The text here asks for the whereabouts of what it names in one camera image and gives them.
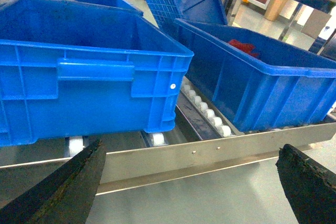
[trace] metal frame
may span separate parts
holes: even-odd
[[[330,140],[336,121],[208,141],[107,153],[99,194],[207,173],[277,156],[284,144]],[[0,205],[48,176],[68,158],[0,167]]]
[[[229,119],[227,119],[222,113],[221,113],[221,111],[219,111],[218,110],[218,108],[215,106],[215,105],[213,105],[213,103],[205,96],[205,95],[203,95],[202,94],[202,92],[196,87],[196,86],[194,86],[191,82],[188,84],[190,87],[191,87],[191,89],[193,89],[193,90],[195,90],[196,91],[196,93],[197,93],[197,95],[199,95],[201,98],[202,98],[202,101],[203,102],[206,102],[207,104],[208,104],[208,107],[209,107],[209,109],[212,109],[214,112],[215,112],[215,114],[216,114],[216,116],[219,116],[222,120],[223,120],[223,122],[224,122],[224,124],[225,125],[228,125],[230,128],[231,128],[231,130],[232,130],[232,133],[234,134],[234,135],[236,135],[236,136],[240,136],[240,135],[245,135],[243,132],[240,132],[230,121],[229,121]],[[179,100],[177,101],[177,110],[182,110],[181,109],[181,99],[179,98]],[[195,108],[195,110],[201,115],[201,116],[203,116],[202,115],[202,113],[200,112],[200,110],[198,109],[198,108]]]
[[[334,31],[333,35],[330,36],[329,41],[326,43],[326,46],[323,48],[320,55],[330,58],[332,60],[336,60],[336,30]]]

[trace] crate handle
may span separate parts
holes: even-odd
[[[60,81],[133,81],[132,62],[110,60],[58,59]]]

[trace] white roller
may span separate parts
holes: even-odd
[[[215,117],[215,111],[213,111],[212,109],[206,109],[205,111],[203,111],[203,114],[208,119],[211,119],[211,118]]]
[[[229,126],[227,125],[221,125],[216,127],[218,132],[220,133],[221,136],[223,137],[227,137],[227,136],[231,136],[231,129]]]
[[[82,136],[74,136],[69,138],[69,154],[70,157],[76,156],[84,149]]]
[[[203,112],[208,109],[208,104],[206,102],[200,102],[197,107]]]
[[[189,90],[187,92],[188,96],[190,99],[192,99],[192,97],[196,96],[196,91],[195,90]]]
[[[215,116],[214,118],[211,118],[210,123],[215,127],[223,125],[222,119],[217,116]]]
[[[328,111],[328,114],[331,113],[336,108],[336,102],[333,104],[333,106]]]
[[[190,85],[191,82],[186,77],[183,77],[182,83],[185,85]]]
[[[199,95],[195,95],[191,100],[196,106],[202,102],[202,98]]]
[[[183,86],[183,91],[188,92],[191,89],[190,85],[184,85]]]
[[[161,132],[159,133],[151,133],[150,138],[153,146],[163,145],[164,144],[164,136]]]

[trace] plant pot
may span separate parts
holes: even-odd
[[[276,20],[287,1],[288,0],[270,0],[266,8],[264,18],[270,21]]]

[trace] red item in crate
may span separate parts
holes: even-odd
[[[236,39],[232,39],[229,41],[229,44],[249,55],[251,55],[254,58],[257,58],[259,56],[258,53],[256,52],[252,52],[253,49],[255,49],[256,47],[253,44],[249,44],[249,43],[241,43],[240,41],[236,40]]]

